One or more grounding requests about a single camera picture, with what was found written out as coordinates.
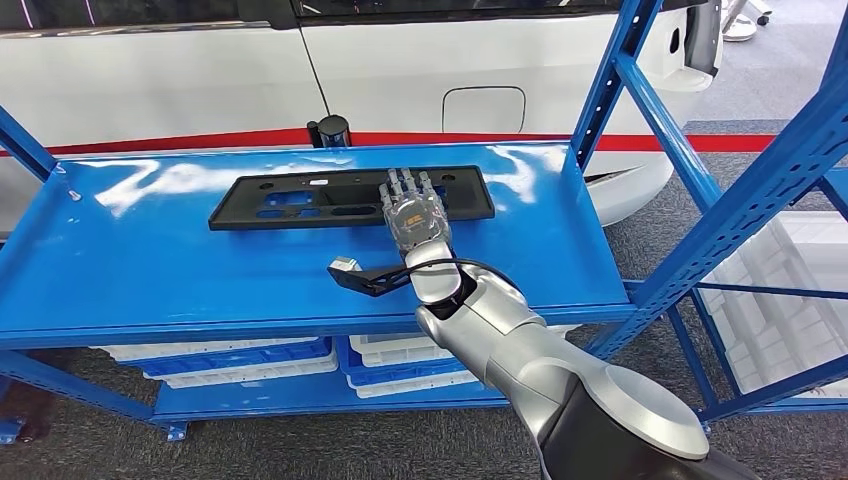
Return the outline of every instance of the shelf foot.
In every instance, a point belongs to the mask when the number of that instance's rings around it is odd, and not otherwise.
[[[0,445],[11,445],[18,439],[18,433],[26,421],[23,418],[0,420]]]
[[[188,422],[174,422],[168,424],[168,441],[182,442],[188,435]]]

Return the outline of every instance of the blue shelf surface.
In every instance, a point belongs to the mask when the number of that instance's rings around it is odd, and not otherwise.
[[[848,221],[848,167],[830,169],[819,182],[819,188]]]
[[[208,387],[172,389],[162,385],[153,421],[189,421],[255,415],[426,410],[506,406],[496,390],[479,382],[359,398],[347,385],[344,373],[228,383]]]
[[[552,142],[119,156],[60,162],[0,254],[0,348],[417,331],[411,289],[337,286],[338,255],[400,263],[385,226],[215,231],[242,175],[480,166],[493,219],[453,222],[550,323],[634,311],[573,157]]]

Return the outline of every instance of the lower shelf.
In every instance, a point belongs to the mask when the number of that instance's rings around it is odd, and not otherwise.
[[[359,398],[340,371],[255,382],[171,389],[162,385],[154,421],[257,415],[426,410],[507,405],[479,382],[418,392]]]

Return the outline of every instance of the black plastic panel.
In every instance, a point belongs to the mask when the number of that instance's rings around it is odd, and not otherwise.
[[[422,171],[411,170],[416,177]],[[442,197],[449,220],[495,216],[478,167],[426,171]],[[380,225],[385,221],[378,188],[387,179],[385,169],[239,177],[209,217],[209,229]]]

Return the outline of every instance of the blue metal shelf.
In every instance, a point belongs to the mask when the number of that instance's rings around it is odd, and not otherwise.
[[[253,415],[371,412],[507,405],[506,399],[478,382],[453,387],[359,398],[344,373],[335,371],[260,382],[159,390],[156,422]]]
[[[831,169],[822,177],[819,188],[848,221],[848,168]]]
[[[566,157],[561,143],[514,143],[62,161],[0,255],[0,347],[417,331],[411,289],[374,299],[326,271],[337,255],[397,264],[385,227],[213,232],[206,223],[238,176],[388,168],[399,158],[480,166],[497,214],[455,222],[454,248],[498,265],[551,323],[585,322],[586,310],[623,320],[634,309]],[[50,301],[34,302],[35,291]]]
[[[734,394],[719,400],[674,310],[692,295],[704,311],[693,292],[698,282],[810,189],[820,187],[846,215],[848,178],[830,169],[848,154],[848,16],[820,91],[721,192],[636,61],[661,3],[622,2],[568,143],[117,156],[57,164],[0,109],[0,145],[46,181],[0,254],[0,374],[161,428],[173,440],[183,439],[185,422],[196,419],[504,405],[497,392],[479,384],[360,399],[344,374],[334,372],[163,386],[151,407],[14,351],[417,331],[411,291],[372,299],[338,288],[325,271],[337,255],[366,266],[397,263],[385,227],[210,232],[206,219],[240,175],[475,164],[497,214],[453,224],[456,251],[509,274],[549,323],[607,324],[587,347],[593,354],[611,357],[669,311],[704,393],[702,420],[848,406],[789,398],[848,376],[848,356],[741,394],[707,319],[707,335]],[[582,177],[625,88],[703,213],[644,282],[628,284],[629,296]]]

